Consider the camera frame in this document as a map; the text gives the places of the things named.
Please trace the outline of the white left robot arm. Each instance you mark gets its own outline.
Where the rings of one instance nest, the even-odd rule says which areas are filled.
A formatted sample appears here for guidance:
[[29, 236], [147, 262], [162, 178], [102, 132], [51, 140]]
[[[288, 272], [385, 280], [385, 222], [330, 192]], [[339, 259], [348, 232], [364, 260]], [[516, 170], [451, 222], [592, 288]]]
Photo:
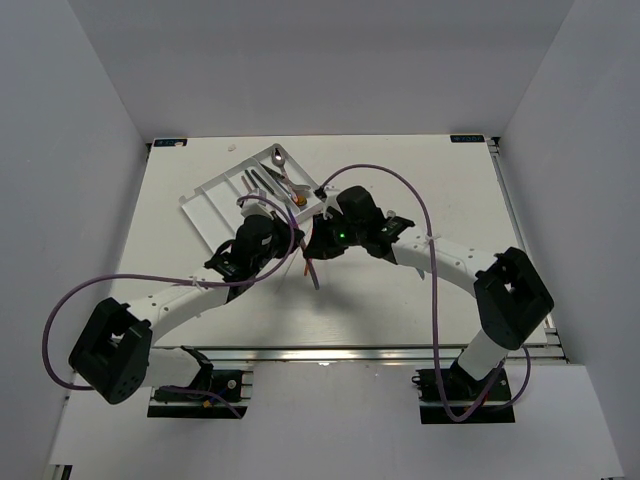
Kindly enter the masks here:
[[277, 216], [250, 215], [234, 238], [184, 285], [130, 302], [109, 297], [95, 307], [69, 356], [70, 366], [108, 403], [141, 387], [168, 387], [199, 399], [211, 392], [213, 365], [200, 351], [163, 349], [156, 342], [188, 320], [230, 303], [273, 259], [295, 251], [304, 238]]

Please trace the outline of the dark handled fork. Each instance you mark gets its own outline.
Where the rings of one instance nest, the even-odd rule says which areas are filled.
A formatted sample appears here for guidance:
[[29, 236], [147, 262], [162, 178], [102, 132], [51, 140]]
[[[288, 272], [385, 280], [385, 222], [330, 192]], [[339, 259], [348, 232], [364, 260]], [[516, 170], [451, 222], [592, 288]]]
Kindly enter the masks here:
[[265, 191], [260, 186], [260, 184], [257, 182], [257, 180], [255, 179], [253, 174], [247, 169], [244, 170], [244, 174], [245, 174], [245, 177], [247, 178], [247, 180], [249, 181], [249, 183], [251, 184], [251, 186], [253, 187], [253, 189], [256, 191], [256, 193], [261, 195], [261, 196], [263, 196], [263, 197], [265, 197], [266, 196]]

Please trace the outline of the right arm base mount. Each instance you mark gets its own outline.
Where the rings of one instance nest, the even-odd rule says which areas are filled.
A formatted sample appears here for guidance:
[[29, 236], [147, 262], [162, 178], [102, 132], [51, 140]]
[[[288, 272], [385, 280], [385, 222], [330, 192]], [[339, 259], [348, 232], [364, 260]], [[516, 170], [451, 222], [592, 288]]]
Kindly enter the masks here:
[[[450, 403], [452, 413], [463, 415], [478, 398], [484, 388], [481, 382], [474, 386], [465, 386], [457, 380], [451, 380], [449, 369], [442, 369], [444, 391]], [[453, 421], [446, 414], [436, 384], [434, 369], [417, 370], [411, 377], [417, 389], [420, 421], [423, 425], [446, 425]], [[516, 421], [512, 406], [503, 407], [512, 399], [512, 392], [504, 368], [501, 368], [492, 388], [483, 397], [483, 403], [465, 420], [466, 424], [513, 424]]]

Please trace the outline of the pink handled spoon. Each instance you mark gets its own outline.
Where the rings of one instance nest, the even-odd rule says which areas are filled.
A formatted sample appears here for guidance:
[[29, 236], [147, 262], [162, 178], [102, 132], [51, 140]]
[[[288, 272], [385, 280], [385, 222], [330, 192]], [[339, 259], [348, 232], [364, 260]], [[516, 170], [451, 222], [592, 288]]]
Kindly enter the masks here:
[[286, 170], [286, 158], [278, 147], [274, 147], [271, 151], [271, 163], [280, 170], [284, 177], [285, 183], [295, 191], [310, 191], [311, 187], [307, 184], [295, 183], [291, 180]]

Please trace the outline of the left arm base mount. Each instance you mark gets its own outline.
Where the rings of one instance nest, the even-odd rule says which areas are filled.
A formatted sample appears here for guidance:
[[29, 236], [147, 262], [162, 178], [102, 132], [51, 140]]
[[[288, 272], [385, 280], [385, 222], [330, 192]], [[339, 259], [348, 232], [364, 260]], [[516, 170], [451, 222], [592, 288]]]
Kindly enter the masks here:
[[193, 347], [152, 349], [143, 385], [151, 388], [149, 418], [240, 420], [252, 396], [253, 370], [217, 366]]

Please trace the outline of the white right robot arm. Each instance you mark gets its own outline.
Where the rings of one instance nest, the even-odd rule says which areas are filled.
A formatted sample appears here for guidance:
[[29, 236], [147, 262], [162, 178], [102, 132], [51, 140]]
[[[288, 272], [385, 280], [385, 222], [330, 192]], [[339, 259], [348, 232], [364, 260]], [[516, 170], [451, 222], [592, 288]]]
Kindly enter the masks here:
[[554, 300], [528, 255], [515, 247], [490, 254], [430, 237], [400, 216], [386, 216], [362, 186], [316, 190], [323, 209], [313, 217], [304, 255], [330, 260], [350, 247], [391, 264], [434, 274], [476, 301], [481, 329], [455, 361], [453, 390], [472, 399], [509, 352], [522, 347], [553, 310]]

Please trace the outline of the marbled handle spoon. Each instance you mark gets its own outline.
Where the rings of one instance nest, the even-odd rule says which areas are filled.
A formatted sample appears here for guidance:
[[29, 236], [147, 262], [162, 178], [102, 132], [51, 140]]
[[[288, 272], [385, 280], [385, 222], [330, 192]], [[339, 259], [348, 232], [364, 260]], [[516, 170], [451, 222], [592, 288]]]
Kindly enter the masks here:
[[284, 177], [280, 172], [268, 167], [266, 164], [262, 164], [262, 168], [269, 174], [269, 176], [275, 181], [275, 183], [279, 186], [280, 190], [291, 200], [288, 185], [284, 181]]

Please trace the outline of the pink handled fork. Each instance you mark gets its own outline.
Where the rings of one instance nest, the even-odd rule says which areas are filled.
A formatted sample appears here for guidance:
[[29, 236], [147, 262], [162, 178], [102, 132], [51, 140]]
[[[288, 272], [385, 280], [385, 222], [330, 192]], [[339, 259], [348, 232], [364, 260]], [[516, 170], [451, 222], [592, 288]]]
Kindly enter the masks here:
[[241, 180], [242, 180], [242, 182], [243, 182], [243, 184], [244, 184], [245, 188], [247, 189], [247, 192], [248, 192], [249, 194], [252, 194], [252, 193], [254, 192], [254, 188], [251, 186], [251, 184], [249, 183], [249, 181], [247, 180], [247, 178], [246, 178], [244, 175], [242, 175], [242, 176], [241, 176]]

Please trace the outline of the green handled fork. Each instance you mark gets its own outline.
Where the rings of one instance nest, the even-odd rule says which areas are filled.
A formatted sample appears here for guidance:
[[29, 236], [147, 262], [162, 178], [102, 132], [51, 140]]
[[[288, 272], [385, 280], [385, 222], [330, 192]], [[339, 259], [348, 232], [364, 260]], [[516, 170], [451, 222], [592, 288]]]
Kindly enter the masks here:
[[264, 180], [256, 170], [252, 169], [251, 171], [251, 175], [255, 178], [255, 180], [267, 191], [269, 192], [272, 196], [275, 197], [275, 190], [271, 187], [271, 185]]

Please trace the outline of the iridescent purple knife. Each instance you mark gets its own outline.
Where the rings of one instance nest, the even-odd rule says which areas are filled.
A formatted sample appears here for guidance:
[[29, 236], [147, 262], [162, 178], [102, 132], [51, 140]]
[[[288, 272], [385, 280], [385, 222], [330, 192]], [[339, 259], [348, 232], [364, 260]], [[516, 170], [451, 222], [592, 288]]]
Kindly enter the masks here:
[[319, 290], [320, 289], [320, 283], [319, 283], [319, 279], [318, 279], [318, 275], [316, 272], [316, 269], [312, 263], [311, 260], [311, 269], [310, 269], [310, 273], [308, 274], [308, 276], [311, 278], [311, 281], [313, 283], [313, 287], [315, 290]]

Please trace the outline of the iridescent ornate spoon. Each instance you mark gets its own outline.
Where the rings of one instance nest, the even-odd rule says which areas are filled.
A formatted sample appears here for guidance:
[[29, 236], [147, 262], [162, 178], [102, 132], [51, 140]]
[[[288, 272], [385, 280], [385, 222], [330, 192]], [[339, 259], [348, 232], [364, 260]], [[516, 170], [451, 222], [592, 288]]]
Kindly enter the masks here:
[[308, 203], [306, 192], [304, 190], [288, 187], [288, 192], [292, 202], [296, 206], [303, 207]]

